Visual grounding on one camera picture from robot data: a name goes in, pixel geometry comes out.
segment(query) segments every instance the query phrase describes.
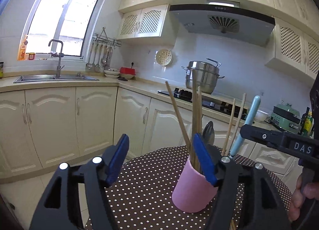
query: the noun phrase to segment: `silver screw head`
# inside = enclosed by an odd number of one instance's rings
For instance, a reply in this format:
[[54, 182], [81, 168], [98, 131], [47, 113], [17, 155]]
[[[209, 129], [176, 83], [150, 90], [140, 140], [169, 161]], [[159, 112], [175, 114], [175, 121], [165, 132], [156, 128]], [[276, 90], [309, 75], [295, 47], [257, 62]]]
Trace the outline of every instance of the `silver screw head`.
[[61, 164], [59, 165], [59, 168], [60, 168], [61, 170], [65, 170], [67, 167], [68, 167], [68, 164], [67, 164], [67, 163], [61, 163]]
[[93, 163], [100, 163], [102, 161], [102, 158], [99, 156], [96, 156], [95, 158], [92, 159]]
[[255, 168], [261, 170], [262, 168], [264, 168], [264, 166], [261, 163], [256, 163]]
[[230, 162], [230, 158], [229, 158], [228, 156], [223, 156], [223, 157], [221, 158], [221, 161], [222, 161], [223, 163], [229, 163], [229, 162]]

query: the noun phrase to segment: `stainless steel sink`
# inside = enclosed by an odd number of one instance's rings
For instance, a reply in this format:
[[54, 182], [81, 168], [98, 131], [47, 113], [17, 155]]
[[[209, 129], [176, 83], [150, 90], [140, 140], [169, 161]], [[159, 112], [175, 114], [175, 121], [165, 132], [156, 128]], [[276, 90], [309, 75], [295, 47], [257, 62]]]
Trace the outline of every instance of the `stainless steel sink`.
[[54, 74], [37, 74], [37, 75], [22, 75], [13, 83], [23, 82], [37, 82], [37, 81], [67, 81], [67, 80], [80, 80], [80, 81], [99, 81], [91, 76], [78, 74], [62, 74], [56, 77]]

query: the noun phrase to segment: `window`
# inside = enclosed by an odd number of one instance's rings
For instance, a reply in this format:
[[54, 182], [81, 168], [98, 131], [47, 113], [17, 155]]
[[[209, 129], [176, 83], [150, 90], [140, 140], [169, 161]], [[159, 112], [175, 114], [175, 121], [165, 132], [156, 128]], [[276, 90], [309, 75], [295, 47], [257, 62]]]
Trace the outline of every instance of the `window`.
[[26, 52], [59, 52], [63, 41], [65, 56], [82, 56], [83, 41], [97, 0], [41, 0], [36, 7], [29, 30]]

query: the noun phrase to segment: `faucet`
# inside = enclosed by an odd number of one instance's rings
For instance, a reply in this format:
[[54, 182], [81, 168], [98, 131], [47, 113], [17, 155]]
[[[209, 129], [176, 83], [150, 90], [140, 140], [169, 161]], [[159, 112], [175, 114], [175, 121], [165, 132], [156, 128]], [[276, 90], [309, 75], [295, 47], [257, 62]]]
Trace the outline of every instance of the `faucet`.
[[57, 40], [57, 39], [52, 39], [50, 40], [49, 42], [49, 46], [51, 45], [51, 42], [54, 41], [54, 42], [59, 42], [61, 43], [61, 52], [59, 54], [59, 63], [58, 63], [58, 66], [56, 67], [56, 77], [60, 77], [60, 74], [61, 74], [61, 70], [64, 66], [61, 67], [61, 57], [64, 56], [64, 54], [62, 53], [62, 49], [63, 49], [63, 42], [61, 40]]

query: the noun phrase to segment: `pink cup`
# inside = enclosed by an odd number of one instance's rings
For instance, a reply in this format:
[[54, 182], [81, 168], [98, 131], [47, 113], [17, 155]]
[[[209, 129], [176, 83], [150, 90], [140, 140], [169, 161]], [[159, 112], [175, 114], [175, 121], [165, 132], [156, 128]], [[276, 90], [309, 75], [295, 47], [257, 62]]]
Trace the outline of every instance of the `pink cup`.
[[172, 193], [172, 201], [180, 210], [196, 213], [207, 206], [217, 190], [192, 167], [188, 158]]

